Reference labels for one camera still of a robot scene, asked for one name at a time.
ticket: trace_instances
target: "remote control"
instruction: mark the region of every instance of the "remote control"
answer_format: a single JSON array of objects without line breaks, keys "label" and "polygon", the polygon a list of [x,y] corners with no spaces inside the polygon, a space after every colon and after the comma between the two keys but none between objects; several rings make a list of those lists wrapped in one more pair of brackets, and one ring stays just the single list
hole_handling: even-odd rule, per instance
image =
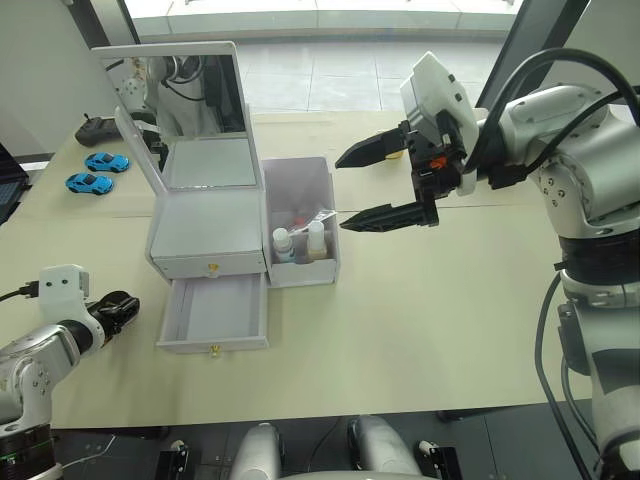
[{"label": "remote control", "polygon": [[93,147],[102,142],[120,138],[120,132],[113,118],[100,118],[85,113],[86,122],[76,132],[76,140],[80,145]]}]

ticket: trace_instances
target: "laptop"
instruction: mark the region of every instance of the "laptop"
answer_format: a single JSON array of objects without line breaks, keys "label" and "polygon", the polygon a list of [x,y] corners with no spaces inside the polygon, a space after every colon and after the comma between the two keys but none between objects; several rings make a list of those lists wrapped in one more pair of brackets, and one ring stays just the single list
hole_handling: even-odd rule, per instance
[{"label": "laptop", "polygon": [[0,144],[0,225],[9,219],[18,206],[28,182],[27,172]]}]

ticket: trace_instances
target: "floor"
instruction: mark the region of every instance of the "floor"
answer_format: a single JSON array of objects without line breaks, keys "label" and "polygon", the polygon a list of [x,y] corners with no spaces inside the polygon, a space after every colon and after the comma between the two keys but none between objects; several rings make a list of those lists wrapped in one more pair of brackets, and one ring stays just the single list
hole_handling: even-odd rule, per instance
[{"label": "floor", "polygon": [[253,113],[403,110],[400,84],[431,50],[475,105],[501,42],[241,43],[242,85]]},{"label": "floor", "polygon": [[[590,402],[579,401],[590,418]],[[597,455],[561,405],[586,464]],[[578,479],[547,405],[506,408],[444,423],[432,412],[382,415],[409,448],[420,440],[456,448],[465,480]],[[350,417],[276,420],[285,445],[283,476],[306,471],[349,470],[346,426]],[[118,436],[99,458],[65,469],[66,480],[152,480],[158,452],[182,440],[192,452],[194,476],[185,480],[227,480],[242,438],[257,422],[178,426],[163,440]],[[320,439],[326,440],[312,452]],[[63,465],[96,454],[111,435],[79,431],[55,432],[56,458]]]}]

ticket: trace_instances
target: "small bottle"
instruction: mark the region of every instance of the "small bottle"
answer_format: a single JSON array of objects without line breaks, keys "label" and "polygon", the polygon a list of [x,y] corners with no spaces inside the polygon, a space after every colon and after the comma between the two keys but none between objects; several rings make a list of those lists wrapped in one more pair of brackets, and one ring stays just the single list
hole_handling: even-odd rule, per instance
[{"label": "small bottle", "polygon": [[327,244],[324,241],[324,223],[318,220],[314,220],[309,224],[307,256],[311,261],[327,258]]},{"label": "small bottle", "polygon": [[280,263],[292,263],[296,261],[291,235],[284,228],[276,228],[273,231],[273,249]]}]

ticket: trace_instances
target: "drawer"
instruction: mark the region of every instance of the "drawer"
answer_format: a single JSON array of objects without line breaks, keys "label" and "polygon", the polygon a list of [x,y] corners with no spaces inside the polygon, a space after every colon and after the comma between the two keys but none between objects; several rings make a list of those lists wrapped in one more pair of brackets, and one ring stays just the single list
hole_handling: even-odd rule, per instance
[{"label": "drawer", "polygon": [[156,257],[153,259],[168,279],[245,275],[262,273],[267,267],[262,250],[226,255]]},{"label": "drawer", "polygon": [[174,280],[156,345],[174,353],[267,348],[265,274]]}]

